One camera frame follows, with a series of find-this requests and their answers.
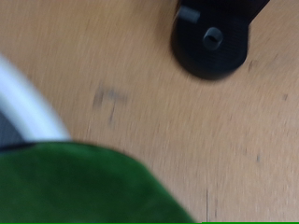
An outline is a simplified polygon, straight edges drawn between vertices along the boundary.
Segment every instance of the wooden surface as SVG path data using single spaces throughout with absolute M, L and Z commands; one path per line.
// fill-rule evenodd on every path
M 0 51 L 75 139 L 143 161 L 198 221 L 299 220 L 299 1 L 271 0 L 220 82 L 174 60 L 175 6 L 1 0 Z

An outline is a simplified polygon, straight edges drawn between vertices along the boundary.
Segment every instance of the green cushion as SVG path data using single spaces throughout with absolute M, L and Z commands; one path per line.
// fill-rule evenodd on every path
M 192 222 L 139 162 L 75 143 L 0 151 L 0 222 Z

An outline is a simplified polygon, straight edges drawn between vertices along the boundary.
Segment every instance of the white curved edge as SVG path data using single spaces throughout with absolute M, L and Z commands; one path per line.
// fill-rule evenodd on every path
M 0 111 L 26 142 L 71 139 L 60 118 L 47 101 L 1 54 Z

